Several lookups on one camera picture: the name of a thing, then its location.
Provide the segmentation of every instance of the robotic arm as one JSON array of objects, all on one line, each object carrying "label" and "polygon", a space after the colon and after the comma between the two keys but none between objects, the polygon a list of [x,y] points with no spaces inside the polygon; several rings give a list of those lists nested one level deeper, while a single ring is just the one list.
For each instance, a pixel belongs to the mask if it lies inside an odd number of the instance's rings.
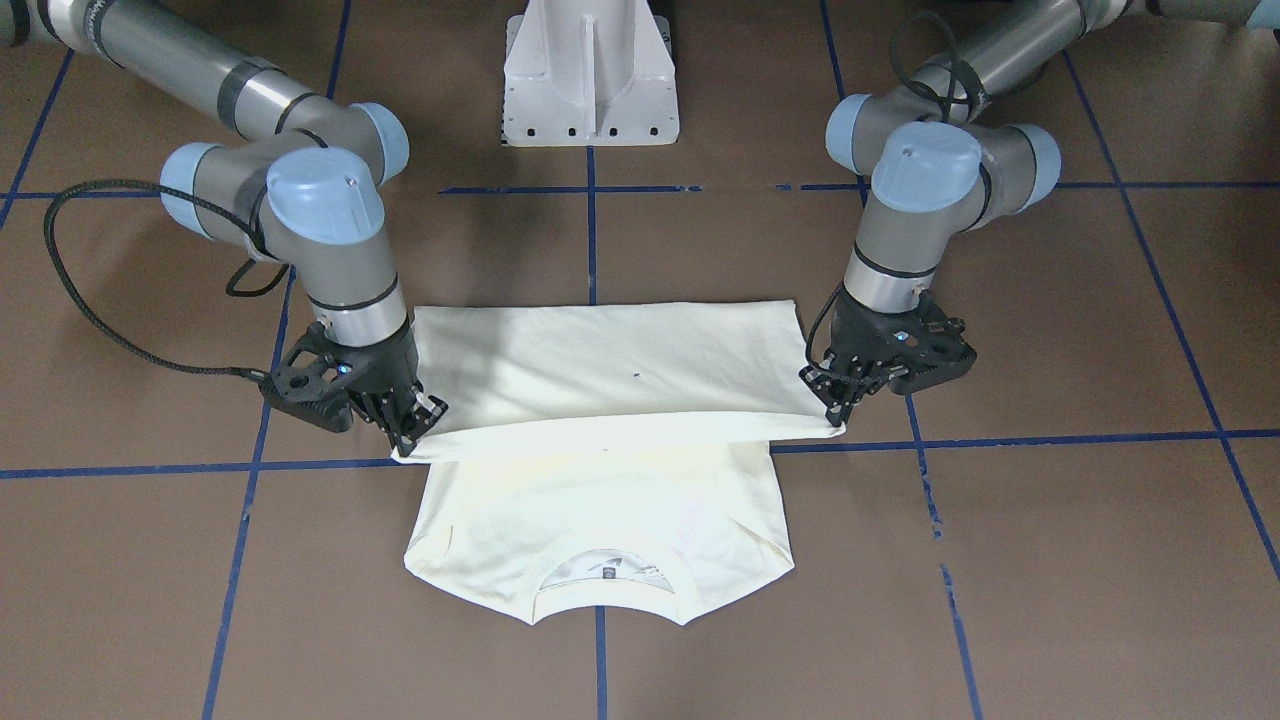
[{"label": "robotic arm", "polygon": [[152,0],[10,0],[0,35],[96,54],[251,141],[180,147],[161,184],[223,208],[257,232],[164,195],[169,214],[260,261],[293,265],[316,322],[259,387],[271,406],[332,432],[352,413],[408,455],[447,405],[424,395],[411,318],[376,186],[408,161],[389,110],[342,108]]},{"label": "robotic arm", "polygon": [[[1123,14],[1280,26],[1277,0],[1019,0],[927,60],[883,95],[851,95],[827,124],[827,151],[869,174],[867,200],[835,306],[831,347],[800,377],[833,425],[884,386],[906,395],[965,374],[977,352],[929,286],[951,236],[1025,210],[1057,183],[1057,143],[1034,126],[974,124],[996,99],[1025,86],[1053,55]],[[897,33],[891,45],[896,45]]]}]

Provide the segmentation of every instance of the light blue joint cap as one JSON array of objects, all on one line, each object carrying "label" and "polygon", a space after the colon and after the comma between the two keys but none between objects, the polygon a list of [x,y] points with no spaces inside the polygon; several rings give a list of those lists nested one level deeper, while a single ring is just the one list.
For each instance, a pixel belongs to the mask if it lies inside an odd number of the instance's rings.
[{"label": "light blue joint cap", "polygon": [[1030,197],[1018,209],[1021,213],[1052,192],[1057,178],[1062,174],[1062,151],[1057,149],[1057,141],[1044,128],[1020,124],[1009,127],[1018,128],[1027,136],[1032,143],[1032,154],[1036,155],[1036,184],[1032,186]]},{"label": "light blue joint cap", "polygon": [[982,145],[946,123],[906,123],[890,133],[872,192],[901,213],[933,213],[964,200],[978,182]]},{"label": "light blue joint cap", "polygon": [[836,105],[827,119],[827,155],[842,168],[849,168],[855,173],[854,167],[854,126],[858,124],[858,113],[870,95],[850,95]]},{"label": "light blue joint cap", "polygon": [[[211,142],[192,142],[174,150],[173,155],[169,155],[169,159],[164,161],[164,168],[160,170],[160,184],[180,190],[188,195],[195,195],[196,168],[200,167],[200,161],[205,158],[205,154],[215,147],[221,147],[221,145],[214,145]],[[212,237],[205,232],[205,228],[200,225],[200,218],[196,217],[195,205],[187,202],[186,200],[179,200],[172,195],[164,193],[160,195],[160,202],[169,213],[169,217],[177,220],[179,225],[202,237],[212,240]]]},{"label": "light blue joint cap", "polygon": [[1248,27],[1280,29],[1280,0],[1262,0],[1249,15]]},{"label": "light blue joint cap", "polygon": [[362,242],[387,219],[369,165],[340,147],[294,150],[273,163],[266,197],[284,227],[325,245]]},{"label": "light blue joint cap", "polygon": [[408,165],[408,133],[396,113],[376,102],[356,102],[352,108],[364,110],[378,128],[378,138],[383,141],[383,179],[378,184],[383,184]]}]

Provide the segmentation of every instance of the white mounting base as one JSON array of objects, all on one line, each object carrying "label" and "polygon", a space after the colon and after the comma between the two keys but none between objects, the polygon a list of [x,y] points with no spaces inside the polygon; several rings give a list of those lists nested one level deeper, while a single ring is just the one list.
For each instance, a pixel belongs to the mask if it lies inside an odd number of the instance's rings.
[{"label": "white mounting base", "polygon": [[525,14],[507,22],[503,142],[676,142],[669,36],[645,0],[529,0]]}]

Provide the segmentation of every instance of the white plastic bracket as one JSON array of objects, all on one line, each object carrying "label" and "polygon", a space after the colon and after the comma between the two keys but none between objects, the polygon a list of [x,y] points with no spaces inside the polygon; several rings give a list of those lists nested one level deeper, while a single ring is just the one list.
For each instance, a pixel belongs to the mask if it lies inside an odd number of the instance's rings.
[{"label": "white plastic bracket", "polygon": [[516,147],[676,142],[669,36],[669,23],[645,0],[529,0],[525,14],[507,22],[503,141]]}]

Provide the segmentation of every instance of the white fabric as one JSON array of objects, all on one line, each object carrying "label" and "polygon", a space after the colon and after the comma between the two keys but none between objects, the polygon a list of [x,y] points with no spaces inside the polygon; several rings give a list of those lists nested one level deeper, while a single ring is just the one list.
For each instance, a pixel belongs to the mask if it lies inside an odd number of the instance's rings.
[{"label": "white fabric", "polygon": [[449,411],[404,565],[526,623],[591,605],[685,624],[794,564],[769,439],[829,437],[790,301],[415,315]]}]

